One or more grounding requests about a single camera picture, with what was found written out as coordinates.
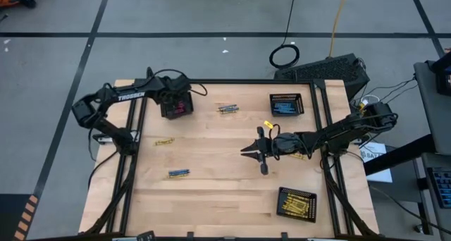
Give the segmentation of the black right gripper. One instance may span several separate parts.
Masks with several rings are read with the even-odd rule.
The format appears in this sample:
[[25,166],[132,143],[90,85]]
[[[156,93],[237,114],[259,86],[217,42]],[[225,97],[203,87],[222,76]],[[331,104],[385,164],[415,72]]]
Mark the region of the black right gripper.
[[257,128],[259,138],[249,146],[241,149],[242,156],[246,156],[260,162],[260,171],[263,175],[268,175],[268,165],[266,159],[273,157],[280,161],[281,156],[293,154],[299,151],[302,142],[294,133],[284,132],[274,138],[266,137],[262,127]]

